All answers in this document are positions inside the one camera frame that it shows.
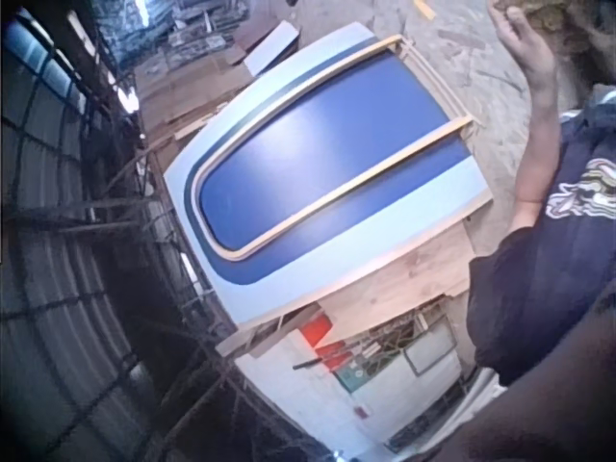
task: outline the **red object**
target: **red object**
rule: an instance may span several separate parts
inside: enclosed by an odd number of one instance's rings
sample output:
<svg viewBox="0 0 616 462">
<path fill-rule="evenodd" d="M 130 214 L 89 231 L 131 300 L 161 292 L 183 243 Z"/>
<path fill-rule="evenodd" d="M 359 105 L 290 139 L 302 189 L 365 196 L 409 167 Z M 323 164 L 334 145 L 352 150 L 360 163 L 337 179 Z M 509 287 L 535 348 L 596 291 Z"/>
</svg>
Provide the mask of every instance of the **red object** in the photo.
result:
<svg viewBox="0 0 616 462">
<path fill-rule="evenodd" d="M 308 341 L 312 348 L 321 341 L 327 332 L 331 329 L 332 323 L 326 314 L 320 315 L 318 318 L 305 323 L 299 328 L 304 338 Z"/>
<path fill-rule="evenodd" d="M 305 323 L 299 328 L 306 341 L 312 348 L 318 344 L 321 339 L 332 327 L 331 319 L 326 315 L 320 315 L 318 318 Z M 335 344 L 322 346 L 321 348 L 315 348 L 315 352 L 318 356 L 325 356 L 335 353 L 337 350 L 345 346 L 344 341 L 336 342 Z M 336 371 L 342 364 L 344 364 L 352 354 L 350 352 L 343 353 L 340 356 L 335 356 L 327 361 L 323 361 L 323 364 L 330 370 Z"/>
</svg>

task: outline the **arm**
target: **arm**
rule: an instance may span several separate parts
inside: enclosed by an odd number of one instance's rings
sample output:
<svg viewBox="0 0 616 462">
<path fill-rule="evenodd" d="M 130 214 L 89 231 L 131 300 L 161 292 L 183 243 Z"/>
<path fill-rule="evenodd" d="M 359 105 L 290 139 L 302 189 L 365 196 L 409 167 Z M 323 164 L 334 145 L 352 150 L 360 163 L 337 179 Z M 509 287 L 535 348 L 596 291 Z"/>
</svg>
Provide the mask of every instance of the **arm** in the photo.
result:
<svg viewBox="0 0 616 462">
<path fill-rule="evenodd" d="M 533 226 L 558 168 L 560 123 L 557 109 L 556 65 L 552 51 L 528 24 L 524 13 L 506 13 L 488 3 L 497 35 L 526 76 L 530 92 L 528 142 L 516 176 L 514 215 L 509 233 Z"/>
<path fill-rule="evenodd" d="M 514 214 L 509 233 L 535 224 L 558 168 L 560 123 L 555 92 L 553 97 L 545 96 L 530 94 L 528 142 L 516 175 Z"/>
</svg>

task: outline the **white wall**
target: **white wall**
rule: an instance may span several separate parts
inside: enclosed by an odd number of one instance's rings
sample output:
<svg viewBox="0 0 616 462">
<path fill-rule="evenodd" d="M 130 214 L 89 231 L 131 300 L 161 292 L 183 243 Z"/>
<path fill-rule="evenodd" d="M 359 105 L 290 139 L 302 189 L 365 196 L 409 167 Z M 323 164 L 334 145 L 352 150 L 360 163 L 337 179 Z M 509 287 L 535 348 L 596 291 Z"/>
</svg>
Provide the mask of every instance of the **white wall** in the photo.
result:
<svg viewBox="0 0 616 462">
<path fill-rule="evenodd" d="M 432 347 L 433 341 L 419 340 L 419 348 Z M 296 330 L 261 358 L 245 355 L 236 364 L 287 416 L 332 451 L 343 450 L 345 458 L 387 441 L 439 398 L 461 371 L 455 351 L 420 377 L 399 356 L 350 395 L 323 365 L 293 371 L 293 365 L 315 357 Z M 369 417 L 357 417 L 355 406 L 363 406 Z"/>
</svg>

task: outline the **concrete floor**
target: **concrete floor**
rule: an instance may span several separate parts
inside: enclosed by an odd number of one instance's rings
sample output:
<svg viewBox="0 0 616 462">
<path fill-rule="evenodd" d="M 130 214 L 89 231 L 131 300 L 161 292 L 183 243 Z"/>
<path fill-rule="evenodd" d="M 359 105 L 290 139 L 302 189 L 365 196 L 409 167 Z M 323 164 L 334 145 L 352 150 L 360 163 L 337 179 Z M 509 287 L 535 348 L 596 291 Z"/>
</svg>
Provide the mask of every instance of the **concrete floor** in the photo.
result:
<svg viewBox="0 0 616 462">
<path fill-rule="evenodd" d="M 485 0 L 426 0 L 436 13 L 428 20 L 413 0 L 252 0 L 254 10 L 286 19 L 300 29 L 300 47 L 358 21 L 384 39 L 404 34 L 456 91 L 479 120 L 474 154 L 494 202 L 466 222 L 477 255 L 493 252 L 504 237 L 513 205 L 515 172 L 524 152 L 529 118 L 526 80 L 499 43 Z M 442 38 L 457 33 L 466 39 Z M 571 109 L 575 88 L 561 71 L 559 107 Z M 474 363 L 466 330 L 468 295 L 448 302 L 446 310 L 464 366 Z"/>
</svg>

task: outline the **fingers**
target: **fingers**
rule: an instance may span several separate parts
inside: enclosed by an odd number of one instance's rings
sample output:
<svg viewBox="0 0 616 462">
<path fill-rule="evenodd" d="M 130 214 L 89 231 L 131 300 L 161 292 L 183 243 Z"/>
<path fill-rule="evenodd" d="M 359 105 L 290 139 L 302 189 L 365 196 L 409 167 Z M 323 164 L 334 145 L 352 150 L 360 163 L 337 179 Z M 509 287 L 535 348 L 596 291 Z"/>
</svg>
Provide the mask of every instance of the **fingers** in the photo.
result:
<svg viewBox="0 0 616 462">
<path fill-rule="evenodd" d="M 494 23 L 494 27 L 497 32 L 497 37 L 500 42 L 509 50 L 512 54 L 519 52 L 520 38 L 513 29 L 513 25 L 509 22 L 509 19 L 503 12 L 499 11 L 495 4 L 497 0 L 488 0 L 488 14 Z"/>
<path fill-rule="evenodd" d="M 519 8 L 509 7 L 507 9 L 507 19 L 520 40 L 529 39 L 536 34 L 534 29 L 528 24 L 526 15 Z"/>
</svg>

